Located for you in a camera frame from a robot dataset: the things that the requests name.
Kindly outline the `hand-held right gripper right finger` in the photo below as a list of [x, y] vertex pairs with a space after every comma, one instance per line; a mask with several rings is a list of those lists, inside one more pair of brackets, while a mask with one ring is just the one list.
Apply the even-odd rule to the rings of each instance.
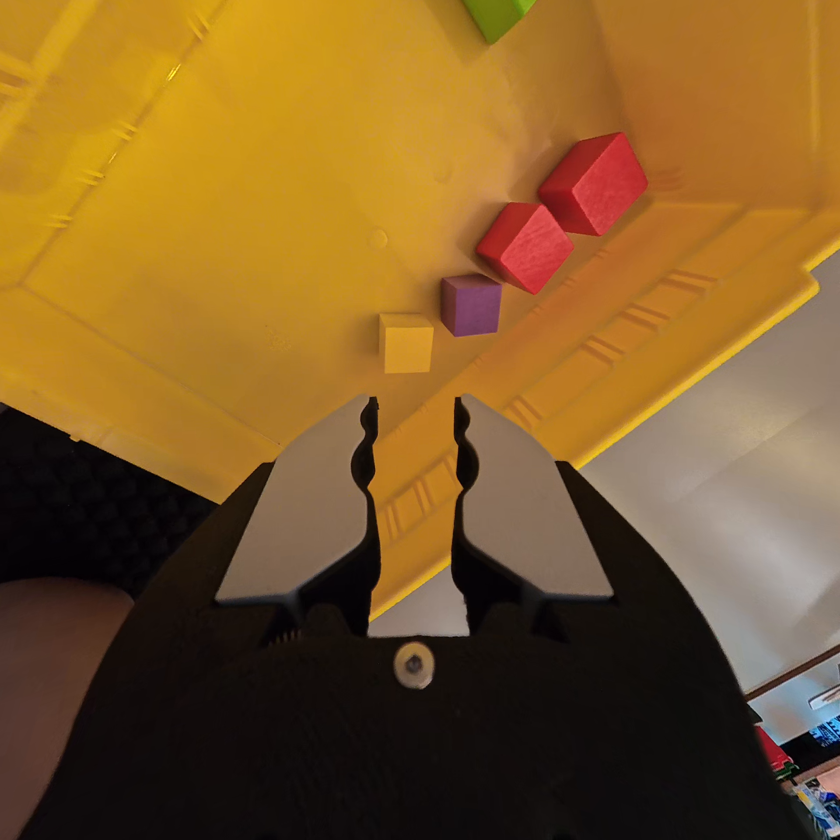
[[614, 589], [547, 449], [470, 394], [455, 399], [451, 574], [468, 625], [513, 604], [535, 625], [553, 602], [608, 602]]

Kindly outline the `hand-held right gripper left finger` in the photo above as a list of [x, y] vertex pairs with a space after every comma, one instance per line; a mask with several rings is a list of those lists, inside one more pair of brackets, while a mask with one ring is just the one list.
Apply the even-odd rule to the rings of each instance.
[[224, 606], [281, 605], [295, 624], [331, 604], [367, 627], [382, 572], [375, 504], [375, 397], [358, 395], [274, 461], [215, 595]]

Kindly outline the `yellow wooden cube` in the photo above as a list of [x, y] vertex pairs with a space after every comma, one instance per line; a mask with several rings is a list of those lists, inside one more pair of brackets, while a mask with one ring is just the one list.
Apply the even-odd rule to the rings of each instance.
[[379, 353], [387, 375], [428, 373], [432, 366], [434, 325], [416, 313], [379, 315]]

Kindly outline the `purple wooden block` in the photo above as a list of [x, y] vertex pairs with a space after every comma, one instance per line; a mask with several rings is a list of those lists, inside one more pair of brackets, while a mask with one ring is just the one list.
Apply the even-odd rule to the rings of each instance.
[[442, 323], [456, 338], [497, 333], [503, 289], [502, 283], [481, 274], [441, 279]]

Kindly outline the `red wooden cube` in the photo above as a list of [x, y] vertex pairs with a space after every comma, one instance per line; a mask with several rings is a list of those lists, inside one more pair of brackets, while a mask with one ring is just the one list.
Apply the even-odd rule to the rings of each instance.
[[475, 248], [498, 276], [538, 295], [574, 251], [574, 242], [545, 205], [507, 203]]

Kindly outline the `yellow plastic bin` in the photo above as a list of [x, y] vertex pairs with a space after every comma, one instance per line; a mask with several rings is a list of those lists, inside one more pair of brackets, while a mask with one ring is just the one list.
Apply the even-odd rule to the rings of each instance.
[[[2, 401], [220, 502], [376, 396], [376, 618], [448, 561], [457, 396], [581, 467], [814, 297], [837, 130], [838, 2], [536, 2], [494, 45], [462, 2], [2, 2]], [[616, 131], [645, 194], [454, 338], [440, 278]]]

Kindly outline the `red wooden block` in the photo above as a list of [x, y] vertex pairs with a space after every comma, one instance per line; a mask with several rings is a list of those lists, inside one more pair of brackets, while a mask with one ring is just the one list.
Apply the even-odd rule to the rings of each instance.
[[648, 189], [623, 132], [577, 142], [538, 189], [564, 231], [603, 236]]

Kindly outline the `green wooden block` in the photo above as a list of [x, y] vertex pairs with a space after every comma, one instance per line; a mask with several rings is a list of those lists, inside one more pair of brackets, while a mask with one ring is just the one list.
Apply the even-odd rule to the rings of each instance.
[[496, 44], [518, 22], [536, 1], [462, 1], [486, 43]]

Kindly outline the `person's right forearm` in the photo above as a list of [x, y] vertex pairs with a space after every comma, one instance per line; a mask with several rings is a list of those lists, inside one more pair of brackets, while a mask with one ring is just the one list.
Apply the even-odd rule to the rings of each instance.
[[133, 607], [105, 584], [1, 585], [1, 838], [17, 838], [64, 752], [103, 656]]

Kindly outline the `black mesh pad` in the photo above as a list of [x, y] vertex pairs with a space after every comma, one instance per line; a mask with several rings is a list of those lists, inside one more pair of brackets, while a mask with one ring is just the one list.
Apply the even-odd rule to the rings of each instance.
[[73, 579], [137, 599], [216, 508], [2, 405], [2, 583]]

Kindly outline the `small red bin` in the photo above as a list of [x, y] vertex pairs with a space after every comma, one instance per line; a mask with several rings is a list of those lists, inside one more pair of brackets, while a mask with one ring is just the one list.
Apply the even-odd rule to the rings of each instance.
[[793, 759], [767, 734], [760, 724], [753, 726], [764, 755], [776, 780], [787, 780], [795, 775], [797, 765]]

